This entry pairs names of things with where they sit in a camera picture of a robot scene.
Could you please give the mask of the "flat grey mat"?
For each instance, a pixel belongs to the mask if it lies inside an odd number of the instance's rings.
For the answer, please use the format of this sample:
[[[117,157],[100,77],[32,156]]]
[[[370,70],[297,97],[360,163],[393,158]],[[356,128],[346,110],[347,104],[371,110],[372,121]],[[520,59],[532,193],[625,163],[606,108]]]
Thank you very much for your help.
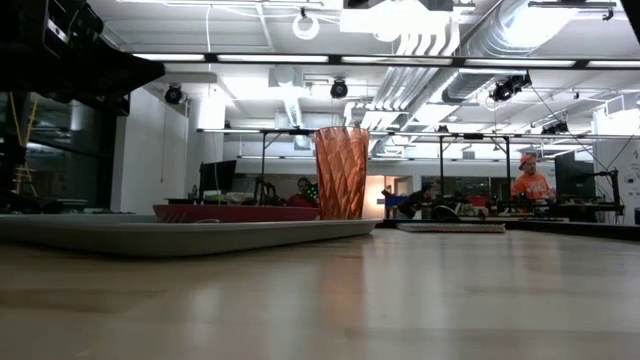
[[[469,224],[469,223],[400,223],[397,229],[405,232],[429,233],[504,233],[504,224]]]

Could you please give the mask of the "orange faceted plastic cup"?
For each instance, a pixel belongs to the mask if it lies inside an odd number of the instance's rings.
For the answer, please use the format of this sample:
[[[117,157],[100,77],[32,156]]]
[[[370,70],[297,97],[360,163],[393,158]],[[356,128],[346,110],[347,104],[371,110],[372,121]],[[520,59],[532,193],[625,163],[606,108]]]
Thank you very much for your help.
[[[334,126],[315,132],[321,220],[362,218],[369,156],[366,129]]]

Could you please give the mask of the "person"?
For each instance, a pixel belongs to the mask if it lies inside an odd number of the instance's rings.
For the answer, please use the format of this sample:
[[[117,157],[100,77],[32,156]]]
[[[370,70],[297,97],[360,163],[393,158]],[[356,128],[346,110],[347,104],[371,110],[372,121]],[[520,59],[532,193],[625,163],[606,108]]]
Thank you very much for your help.
[[[287,205],[291,207],[317,208],[318,202],[312,191],[315,189],[311,181],[306,177],[301,177],[297,181],[298,192],[291,195],[287,200]]]
[[[515,180],[512,196],[524,195],[529,200],[553,202],[556,197],[546,178],[537,171],[534,156],[523,155],[520,158],[519,170],[522,174]]]
[[[388,189],[383,190],[381,194],[385,198],[385,205],[396,210],[397,219],[413,219],[423,204],[432,201],[432,189],[432,184],[424,183],[419,190],[409,195],[394,195]]]

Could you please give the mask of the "pink plastic plate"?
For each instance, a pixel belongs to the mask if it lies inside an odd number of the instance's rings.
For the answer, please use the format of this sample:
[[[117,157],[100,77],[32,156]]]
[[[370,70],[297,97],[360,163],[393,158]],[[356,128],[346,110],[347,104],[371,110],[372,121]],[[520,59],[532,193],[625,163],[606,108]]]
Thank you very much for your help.
[[[312,221],[317,208],[244,205],[154,205],[156,219],[163,223],[220,223]]]

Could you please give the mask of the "grey plastic tray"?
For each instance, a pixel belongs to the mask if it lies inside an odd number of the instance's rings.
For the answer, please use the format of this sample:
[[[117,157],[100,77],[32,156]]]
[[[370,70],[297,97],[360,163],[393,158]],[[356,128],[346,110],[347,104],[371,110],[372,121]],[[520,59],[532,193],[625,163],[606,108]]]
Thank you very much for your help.
[[[145,258],[213,255],[368,235],[376,219],[162,223],[145,215],[0,215],[0,242]]]

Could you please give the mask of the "silver ventilation duct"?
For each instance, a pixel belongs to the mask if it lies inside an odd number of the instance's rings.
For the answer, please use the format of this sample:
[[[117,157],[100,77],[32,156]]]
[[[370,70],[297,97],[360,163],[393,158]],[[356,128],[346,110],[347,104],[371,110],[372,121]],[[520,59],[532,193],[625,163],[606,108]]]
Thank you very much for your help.
[[[555,37],[578,14],[578,9],[530,7],[530,1],[503,0],[457,51],[462,57],[528,57]],[[443,70],[445,103],[470,99],[497,73]]]

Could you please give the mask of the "overhead light bar frame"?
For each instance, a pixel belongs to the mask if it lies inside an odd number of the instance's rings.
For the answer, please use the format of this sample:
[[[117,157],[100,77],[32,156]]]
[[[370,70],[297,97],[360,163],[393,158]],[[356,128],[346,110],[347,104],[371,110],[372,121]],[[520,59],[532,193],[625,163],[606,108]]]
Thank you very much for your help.
[[[365,67],[430,67],[457,69],[517,70],[640,70],[640,59],[616,58],[478,58],[459,56],[341,55],[341,54],[249,54],[249,53],[134,53],[134,56],[163,63],[206,63],[233,65],[329,65]]]

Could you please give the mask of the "black computer monitor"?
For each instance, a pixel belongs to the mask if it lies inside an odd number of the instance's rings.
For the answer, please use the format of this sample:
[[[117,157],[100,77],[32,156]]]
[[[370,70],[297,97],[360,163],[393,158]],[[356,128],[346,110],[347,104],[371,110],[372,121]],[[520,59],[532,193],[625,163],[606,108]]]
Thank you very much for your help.
[[[199,190],[203,195],[206,191],[230,191],[233,185],[237,161],[228,160],[213,163],[202,163],[199,168]]]
[[[554,158],[556,191],[561,198],[593,198],[595,193],[594,165],[575,159],[573,152]]]

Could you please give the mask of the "yellow ladder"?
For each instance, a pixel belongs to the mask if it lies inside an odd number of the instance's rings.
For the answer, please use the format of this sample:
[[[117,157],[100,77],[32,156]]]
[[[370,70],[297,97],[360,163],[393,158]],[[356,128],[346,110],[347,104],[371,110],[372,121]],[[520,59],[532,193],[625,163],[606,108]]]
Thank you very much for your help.
[[[29,167],[26,153],[37,115],[39,97],[31,100],[31,95],[29,93],[25,93],[23,96],[18,96],[13,92],[10,92],[9,105],[14,124],[15,136],[19,145],[16,155],[17,165],[14,171],[14,183],[16,184],[15,192],[20,195],[22,193],[22,188],[27,186],[30,189],[30,193],[34,197],[37,197],[38,192],[33,184],[32,171]]]

